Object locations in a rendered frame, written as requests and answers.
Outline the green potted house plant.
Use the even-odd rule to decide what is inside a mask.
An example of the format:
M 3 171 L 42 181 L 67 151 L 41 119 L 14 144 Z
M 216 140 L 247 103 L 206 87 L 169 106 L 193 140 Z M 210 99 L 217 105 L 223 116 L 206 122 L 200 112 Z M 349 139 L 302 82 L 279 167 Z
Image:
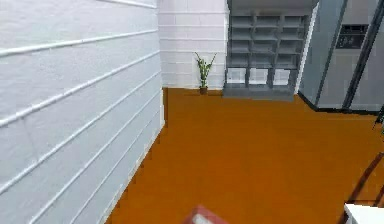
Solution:
M 206 95 L 208 92 L 207 77 L 216 58 L 216 54 L 214 54 L 210 62 L 207 62 L 204 58 L 201 58 L 198 53 L 195 53 L 195 55 L 197 56 L 196 62 L 200 73 L 199 92 L 201 95 Z

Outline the grey open shelf unit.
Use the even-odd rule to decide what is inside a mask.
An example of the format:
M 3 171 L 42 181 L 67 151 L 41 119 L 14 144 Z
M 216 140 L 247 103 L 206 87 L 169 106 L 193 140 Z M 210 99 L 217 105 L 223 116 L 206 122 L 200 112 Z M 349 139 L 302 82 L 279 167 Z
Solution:
M 319 0 L 227 0 L 223 95 L 291 101 Z

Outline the red box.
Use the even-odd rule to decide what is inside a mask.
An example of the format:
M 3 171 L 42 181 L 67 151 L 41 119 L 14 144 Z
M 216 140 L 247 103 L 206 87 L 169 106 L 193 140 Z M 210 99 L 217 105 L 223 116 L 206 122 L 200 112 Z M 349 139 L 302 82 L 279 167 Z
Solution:
M 222 217 L 202 205 L 192 209 L 181 224 L 229 224 Z

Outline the grey steel fridge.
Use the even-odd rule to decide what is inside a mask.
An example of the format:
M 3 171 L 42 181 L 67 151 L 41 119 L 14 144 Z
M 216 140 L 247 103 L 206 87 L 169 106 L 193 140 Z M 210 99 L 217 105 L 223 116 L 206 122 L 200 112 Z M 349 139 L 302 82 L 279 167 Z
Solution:
M 352 79 L 366 19 L 353 18 L 356 0 L 319 0 L 306 55 L 300 97 L 316 111 L 376 114 L 343 107 Z

